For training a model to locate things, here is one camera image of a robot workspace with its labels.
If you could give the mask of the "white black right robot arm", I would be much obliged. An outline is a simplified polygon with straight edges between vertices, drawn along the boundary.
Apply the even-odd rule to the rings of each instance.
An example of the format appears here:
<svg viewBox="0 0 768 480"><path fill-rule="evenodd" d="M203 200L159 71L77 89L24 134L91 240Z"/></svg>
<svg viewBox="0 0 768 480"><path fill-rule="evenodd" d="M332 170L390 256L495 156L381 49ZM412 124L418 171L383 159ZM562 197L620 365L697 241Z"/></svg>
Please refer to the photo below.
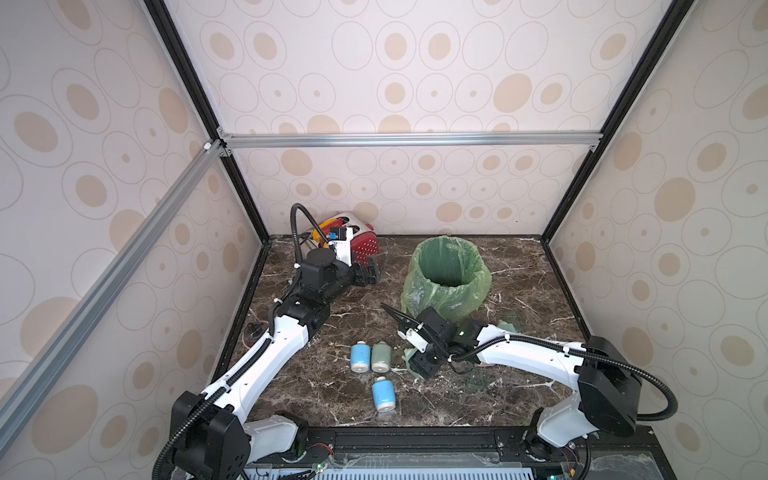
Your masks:
<svg viewBox="0 0 768 480"><path fill-rule="evenodd" d="M397 322L400 337L414 347L408 365L423 379L445 364L471 363L511 367L568 387L570 396L537 410L525 432L523 443L537 458L593 432L631 437L638 423L667 420L678 410L668 385L627 363L605 338L557 342L471 319L455 324L432 308L418 317L389 305L382 308Z"/></svg>

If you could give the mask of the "light green pencil sharpener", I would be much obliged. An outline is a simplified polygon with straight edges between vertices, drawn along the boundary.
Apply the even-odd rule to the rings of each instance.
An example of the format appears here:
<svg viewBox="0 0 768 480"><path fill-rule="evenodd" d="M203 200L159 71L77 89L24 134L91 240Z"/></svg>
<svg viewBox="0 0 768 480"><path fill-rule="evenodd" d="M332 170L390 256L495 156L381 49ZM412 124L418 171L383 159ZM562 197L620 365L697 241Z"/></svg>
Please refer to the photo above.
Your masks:
<svg viewBox="0 0 768 480"><path fill-rule="evenodd" d="M409 372L411 375L418 377L418 374L415 372L415 370L414 370L414 369L412 368L412 366L411 366L411 359L413 358L413 356L414 356L416 353L419 353L419 350L418 350L418 349L416 349L416 348L406 348L406 349L403 351L403 356L402 356L402 358L403 358L403 360L404 360L404 363L405 363L405 367L406 367L406 370L407 370L407 371L408 371L408 372Z"/></svg>

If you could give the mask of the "clear green shavings tray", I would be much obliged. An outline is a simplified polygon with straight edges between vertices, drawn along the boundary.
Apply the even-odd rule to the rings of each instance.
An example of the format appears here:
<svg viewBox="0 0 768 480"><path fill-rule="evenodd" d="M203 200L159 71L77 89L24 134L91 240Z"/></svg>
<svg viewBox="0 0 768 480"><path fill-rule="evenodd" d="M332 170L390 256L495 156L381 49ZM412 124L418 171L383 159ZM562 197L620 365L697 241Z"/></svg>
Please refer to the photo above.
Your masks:
<svg viewBox="0 0 768 480"><path fill-rule="evenodd" d="M474 392L485 392L490 384L489 374L485 368L473 368L466 377L466 386Z"/></svg>

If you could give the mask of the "mint green pencil sharpener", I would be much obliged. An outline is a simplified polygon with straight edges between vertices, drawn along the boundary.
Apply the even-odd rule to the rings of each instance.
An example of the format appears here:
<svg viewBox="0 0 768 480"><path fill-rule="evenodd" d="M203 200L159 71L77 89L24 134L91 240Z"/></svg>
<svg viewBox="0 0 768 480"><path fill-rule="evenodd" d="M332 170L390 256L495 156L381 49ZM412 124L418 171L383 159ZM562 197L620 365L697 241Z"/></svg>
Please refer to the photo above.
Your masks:
<svg viewBox="0 0 768 480"><path fill-rule="evenodd" d="M509 322L499 321L497 323L497 327L499 329L501 329L501 330L504 330L504 331L507 331L507 332L510 332L510 333L518 333L519 332L517 327L513 323L509 323Z"/></svg>

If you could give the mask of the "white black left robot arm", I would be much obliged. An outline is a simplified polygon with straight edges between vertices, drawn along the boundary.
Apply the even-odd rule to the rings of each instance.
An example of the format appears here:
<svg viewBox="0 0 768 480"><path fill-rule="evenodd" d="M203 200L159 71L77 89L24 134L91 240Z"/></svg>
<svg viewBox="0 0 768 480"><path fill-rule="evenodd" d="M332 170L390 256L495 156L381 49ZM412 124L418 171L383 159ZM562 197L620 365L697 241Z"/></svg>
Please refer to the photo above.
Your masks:
<svg viewBox="0 0 768 480"><path fill-rule="evenodd" d="M383 261L368 224L346 212L301 233L289 212L294 246L294 277L268 313L267 330L244 356L201 393L185 392L172 408L170 435L152 469L168 479L180 469L196 479L239 479L248 464L277 453L303 454L302 421L290 414L248 419L257 400L283 366L329 319L332 303L353 286L374 285Z"/></svg>

